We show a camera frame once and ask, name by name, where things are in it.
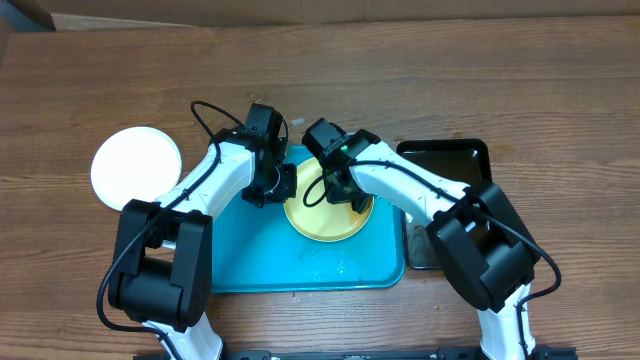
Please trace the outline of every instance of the wood grain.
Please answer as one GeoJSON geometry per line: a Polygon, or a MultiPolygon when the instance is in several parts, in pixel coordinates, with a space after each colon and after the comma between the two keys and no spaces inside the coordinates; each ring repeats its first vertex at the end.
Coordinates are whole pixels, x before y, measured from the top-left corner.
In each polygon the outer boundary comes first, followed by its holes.
{"type": "MultiPolygon", "coordinates": [[[[639,31],[640,18],[601,17],[11,35],[0,71],[0,357],[159,350],[95,315],[118,213],[88,171],[109,135],[141,125],[175,139],[192,169],[207,137],[188,104],[202,99],[239,117],[259,100],[304,118],[295,142],[321,116],[390,143],[482,138],[496,182],[563,271],[561,289],[531,304],[538,343],[640,358],[639,31]]],[[[552,281],[544,264],[536,277],[536,289],[552,281]]],[[[208,315],[232,349],[480,338],[474,310],[438,272],[407,271],[381,291],[216,296],[208,315]]]]}

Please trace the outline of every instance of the wooden tabletop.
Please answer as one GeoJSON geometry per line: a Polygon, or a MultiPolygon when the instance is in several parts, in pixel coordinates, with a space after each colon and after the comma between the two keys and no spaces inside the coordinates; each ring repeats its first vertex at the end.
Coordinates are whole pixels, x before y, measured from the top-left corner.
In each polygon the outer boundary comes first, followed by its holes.
{"type": "MultiPolygon", "coordinates": [[[[639,34],[638,17],[604,17],[11,35],[0,70],[0,358],[160,349],[96,316],[119,214],[88,173],[105,139],[142,125],[176,141],[188,172],[208,140],[195,99],[240,118],[258,100],[304,118],[294,142],[319,117],[391,144],[483,139],[494,180],[564,275],[530,305],[537,342],[575,346],[581,359],[640,358],[639,34]]],[[[534,289],[551,281],[540,262],[534,289]]],[[[207,314],[235,350],[480,340],[474,309],[439,272],[408,270],[388,290],[214,296],[207,314]]]]}

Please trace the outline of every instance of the yellow plate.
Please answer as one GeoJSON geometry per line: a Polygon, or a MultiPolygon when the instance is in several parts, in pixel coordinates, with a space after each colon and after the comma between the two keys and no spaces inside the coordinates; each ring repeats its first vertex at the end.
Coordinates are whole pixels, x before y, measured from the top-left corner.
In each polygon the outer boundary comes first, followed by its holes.
{"type": "MultiPolygon", "coordinates": [[[[293,227],[302,235],[318,241],[333,242],[344,240],[357,233],[367,223],[373,209],[371,204],[362,213],[351,210],[351,203],[332,205],[326,199],[308,208],[302,197],[311,182],[322,175],[322,168],[316,158],[311,158],[298,166],[298,187],[296,197],[284,203],[284,212],[293,227]]],[[[318,183],[309,194],[312,203],[324,193],[324,184],[318,183]]]]}

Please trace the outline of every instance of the teal tray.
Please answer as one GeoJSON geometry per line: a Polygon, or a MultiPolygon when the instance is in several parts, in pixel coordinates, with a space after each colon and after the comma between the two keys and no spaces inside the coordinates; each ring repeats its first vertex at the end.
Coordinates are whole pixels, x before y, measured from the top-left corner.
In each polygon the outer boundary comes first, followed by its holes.
{"type": "MultiPolygon", "coordinates": [[[[310,157],[293,146],[287,162],[310,157]]],[[[213,293],[386,288],[404,270],[401,212],[380,198],[357,234],[334,243],[298,233],[282,204],[258,209],[240,195],[213,225],[213,293]]]]}

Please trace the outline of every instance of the round plate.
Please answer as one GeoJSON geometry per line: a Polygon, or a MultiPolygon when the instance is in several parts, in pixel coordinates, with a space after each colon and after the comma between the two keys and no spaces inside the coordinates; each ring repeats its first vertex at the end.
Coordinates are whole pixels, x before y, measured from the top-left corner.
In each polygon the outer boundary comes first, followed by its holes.
{"type": "MultiPolygon", "coordinates": [[[[311,158],[298,166],[298,187],[296,197],[284,203],[284,212],[293,227],[302,235],[318,241],[333,242],[344,240],[357,233],[367,223],[373,209],[371,205],[362,213],[351,210],[351,203],[332,205],[326,199],[308,208],[302,197],[313,180],[322,175],[322,168],[316,158],[311,158]]],[[[324,193],[324,184],[318,183],[309,194],[313,202],[324,193]]]]}
{"type": "Polygon", "coordinates": [[[100,146],[91,164],[91,185],[107,206],[153,201],[180,179],[180,151],[169,136],[149,127],[122,130],[100,146]]]}

